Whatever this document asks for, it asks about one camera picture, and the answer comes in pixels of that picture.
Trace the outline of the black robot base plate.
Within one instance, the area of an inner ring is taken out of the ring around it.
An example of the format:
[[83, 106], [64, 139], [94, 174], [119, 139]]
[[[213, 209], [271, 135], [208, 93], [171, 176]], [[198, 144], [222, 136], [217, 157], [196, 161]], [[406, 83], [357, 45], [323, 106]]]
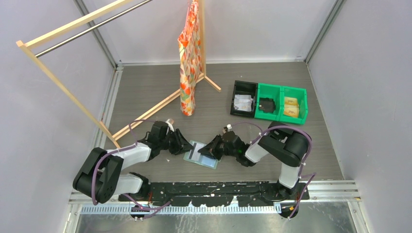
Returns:
[[144, 185], [130, 196], [136, 201], [148, 201], [151, 205], [162, 206], [170, 202], [174, 207], [226, 207], [237, 200], [240, 207], [270, 206], [274, 202], [296, 203], [300, 196], [309, 200], [305, 183], [298, 183], [295, 190], [286, 197], [280, 185], [267, 181], [258, 182], [153, 182]]

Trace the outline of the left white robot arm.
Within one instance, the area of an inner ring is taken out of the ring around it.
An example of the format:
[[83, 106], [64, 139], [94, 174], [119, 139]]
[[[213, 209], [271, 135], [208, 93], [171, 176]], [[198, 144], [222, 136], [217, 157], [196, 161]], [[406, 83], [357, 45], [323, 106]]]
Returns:
[[72, 186], [90, 197], [95, 205], [109, 201], [113, 195], [143, 201], [150, 193], [148, 178], [135, 172], [123, 174], [122, 171], [154, 159], [163, 150], [172, 155], [180, 155], [193, 148], [180, 130], [173, 127], [170, 119], [154, 121], [144, 138], [130, 146], [115, 150], [93, 148], [76, 174]]

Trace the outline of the white card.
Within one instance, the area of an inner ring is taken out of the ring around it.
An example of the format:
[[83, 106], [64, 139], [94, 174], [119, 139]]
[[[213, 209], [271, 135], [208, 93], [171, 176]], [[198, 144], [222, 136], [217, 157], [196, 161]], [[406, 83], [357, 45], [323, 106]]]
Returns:
[[198, 162], [198, 161], [200, 161], [200, 158], [201, 158], [201, 153], [198, 152], [198, 150], [203, 148], [205, 146], [205, 144], [193, 141], [192, 145], [193, 145], [193, 149], [189, 152], [188, 159], [191, 160], [191, 161]]

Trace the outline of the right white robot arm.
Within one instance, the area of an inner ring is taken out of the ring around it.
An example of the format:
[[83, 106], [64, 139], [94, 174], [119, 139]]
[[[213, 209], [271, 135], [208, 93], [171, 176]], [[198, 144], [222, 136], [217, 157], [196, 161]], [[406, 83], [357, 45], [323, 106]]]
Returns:
[[245, 143], [232, 131], [224, 127], [223, 134], [198, 150], [199, 153], [220, 160], [223, 156], [235, 157], [245, 167], [254, 166], [265, 156], [273, 156], [281, 162], [281, 172], [275, 184], [275, 191], [283, 199], [290, 199], [297, 193], [303, 163], [310, 154], [312, 138], [303, 130], [273, 121], [269, 127], [250, 143]]

